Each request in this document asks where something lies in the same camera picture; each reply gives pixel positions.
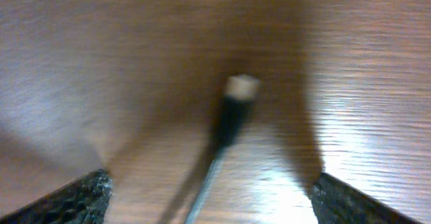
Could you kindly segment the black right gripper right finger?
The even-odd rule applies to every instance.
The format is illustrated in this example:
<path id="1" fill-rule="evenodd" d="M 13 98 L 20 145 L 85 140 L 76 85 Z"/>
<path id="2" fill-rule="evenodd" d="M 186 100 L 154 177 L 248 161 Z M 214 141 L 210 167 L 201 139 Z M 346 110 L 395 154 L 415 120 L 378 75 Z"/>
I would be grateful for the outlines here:
<path id="1" fill-rule="evenodd" d="M 311 203 L 319 224 L 420 224 L 326 173 L 314 183 Z"/>

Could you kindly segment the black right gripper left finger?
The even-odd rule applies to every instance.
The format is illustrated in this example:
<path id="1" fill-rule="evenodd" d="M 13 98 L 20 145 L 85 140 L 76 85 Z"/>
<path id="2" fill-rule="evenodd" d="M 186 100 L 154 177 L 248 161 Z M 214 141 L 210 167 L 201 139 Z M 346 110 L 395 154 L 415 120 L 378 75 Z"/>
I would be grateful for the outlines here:
<path id="1" fill-rule="evenodd" d="M 90 172 L 1 218 L 1 224 L 103 224 L 112 196 L 107 171 Z"/>

